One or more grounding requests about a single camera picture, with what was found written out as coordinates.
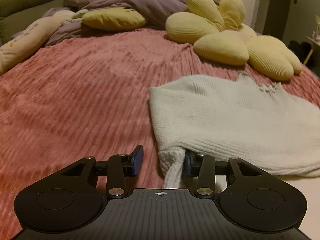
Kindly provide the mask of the white knit sweater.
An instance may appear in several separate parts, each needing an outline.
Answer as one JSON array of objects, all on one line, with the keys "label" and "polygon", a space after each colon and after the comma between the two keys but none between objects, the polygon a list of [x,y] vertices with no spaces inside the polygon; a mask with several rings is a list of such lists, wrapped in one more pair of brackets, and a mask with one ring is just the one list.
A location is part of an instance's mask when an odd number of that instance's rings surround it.
[{"label": "white knit sweater", "polygon": [[182,186],[187,151],[239,157],[276,176],[319,176],[319,108],[279,83],[190,75],[150,88],[149,102],[167,189]]}]

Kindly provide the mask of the pink ribbed bed blanket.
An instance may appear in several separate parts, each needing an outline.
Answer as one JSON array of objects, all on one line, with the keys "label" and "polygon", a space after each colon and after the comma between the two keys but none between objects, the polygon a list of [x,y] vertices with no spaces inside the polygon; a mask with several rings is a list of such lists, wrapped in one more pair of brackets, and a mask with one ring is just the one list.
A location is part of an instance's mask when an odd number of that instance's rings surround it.
[{"label": "pink ribbed bed blanket", "polygon": [[70,38],[1,76],[1,239],[20,230],[17,194],[85,157],[144,147],[128,187],[164,188],[149,89],[187,75],[236,80],[239,68],[199,58],[190,44],[142,28]]}]

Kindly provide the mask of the yellow flower plush pillow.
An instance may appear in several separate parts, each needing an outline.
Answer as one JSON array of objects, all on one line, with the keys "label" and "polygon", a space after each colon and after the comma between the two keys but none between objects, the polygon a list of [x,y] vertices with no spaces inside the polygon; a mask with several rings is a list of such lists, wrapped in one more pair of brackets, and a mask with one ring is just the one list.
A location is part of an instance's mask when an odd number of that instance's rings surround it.
[{"label": "yellow flower plush pillow", "polygon": [[168,37],[189,43],[200,57],[240,67],[249,64],[276,81],[288,81],[302,72],[298,57],[276,37],[257,35],[243,23],[242,0],[185,0],[188,11],[169,16]]}]

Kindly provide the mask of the yellow oval cushion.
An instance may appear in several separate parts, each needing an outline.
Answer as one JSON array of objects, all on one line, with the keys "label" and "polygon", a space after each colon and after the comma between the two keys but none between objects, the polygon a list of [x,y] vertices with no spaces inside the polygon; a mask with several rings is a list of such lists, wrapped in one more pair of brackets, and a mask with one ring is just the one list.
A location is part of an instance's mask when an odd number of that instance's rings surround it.
[{"label": "yellow oval cushion", "polygon": [[89,11],[82,17],[82,24],[106,31],[126,31],[145,26],[148,20],[129,8],[107,8]]}]

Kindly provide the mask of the purple duvet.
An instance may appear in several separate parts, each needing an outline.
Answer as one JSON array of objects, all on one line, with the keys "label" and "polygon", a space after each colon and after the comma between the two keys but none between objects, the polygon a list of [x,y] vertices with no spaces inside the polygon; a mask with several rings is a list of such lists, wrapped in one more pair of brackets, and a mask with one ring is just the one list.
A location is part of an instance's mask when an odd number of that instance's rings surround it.
[{"label": "purple duvet", "polygon": [[[213,1],[216,6],[219,5],[220,0]],[[108,8],[135,10],[146,18],[148,24],[163,30],[170,15],[177,12],[189,12],[185,0],[63,0],[62,7],[49,9],[43,17],[53,16],[58,11],[68,9],[78,12],[82,9],[93,11]],[[96,33],[98,31],[79,22],[67,23],[57,29],[44,46],[52,46],[70,38],[95,36]]]}]

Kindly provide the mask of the small round side table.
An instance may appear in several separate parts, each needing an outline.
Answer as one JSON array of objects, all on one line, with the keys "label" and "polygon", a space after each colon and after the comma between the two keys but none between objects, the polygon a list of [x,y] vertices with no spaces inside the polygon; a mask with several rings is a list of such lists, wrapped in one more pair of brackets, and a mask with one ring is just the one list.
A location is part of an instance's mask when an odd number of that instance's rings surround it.
[{"label": "small round side table", "polygon": [[306,36],[306,38],[311,42],[311,49],[310,49],[310,52],[308,53],[305,61],[304,61],[304,65],[306,65],[311,57],[311,55],[313,54],[313,51],[316,49],[316,47],[319,47],[319,42],[314,40],[313,38],[311,37],[308,37]]}]

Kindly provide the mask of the cream long plush pillow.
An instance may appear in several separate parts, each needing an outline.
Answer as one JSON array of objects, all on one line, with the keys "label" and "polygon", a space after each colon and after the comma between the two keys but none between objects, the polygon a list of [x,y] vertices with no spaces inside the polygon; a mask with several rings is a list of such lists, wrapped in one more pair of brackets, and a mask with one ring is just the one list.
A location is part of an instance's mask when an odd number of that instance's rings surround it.
[{"label": "cream long plush pillow", "polygon": [[79,22],[87,9],[78,12],[61,10],[53,16],[34,21],[15,38],[1,46],[1,74],[35,53],[61,26]]}]

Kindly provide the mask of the cream paper gift bag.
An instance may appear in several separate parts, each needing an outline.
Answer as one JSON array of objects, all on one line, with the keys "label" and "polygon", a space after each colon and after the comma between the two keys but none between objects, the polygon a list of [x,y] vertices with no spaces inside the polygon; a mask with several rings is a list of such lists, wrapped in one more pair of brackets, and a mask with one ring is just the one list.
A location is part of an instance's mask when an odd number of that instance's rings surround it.
[{"label": "cream paper gift bag", "polygon": [[320,42],[320,17],[315,15],[316,20],[316,30],[312,32],[312,39],[316,42]]}]

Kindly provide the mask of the green sofa headboard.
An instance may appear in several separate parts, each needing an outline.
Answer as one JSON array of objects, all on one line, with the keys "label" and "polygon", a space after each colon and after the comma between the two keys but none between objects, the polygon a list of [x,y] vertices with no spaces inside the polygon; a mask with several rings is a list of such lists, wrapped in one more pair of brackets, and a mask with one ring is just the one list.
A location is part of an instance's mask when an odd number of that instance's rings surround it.
[{"label": "green sofa headboard", "polygon": [[49,9],[61,6],[62,0],[1,0],[1,44],[7,43]]}]

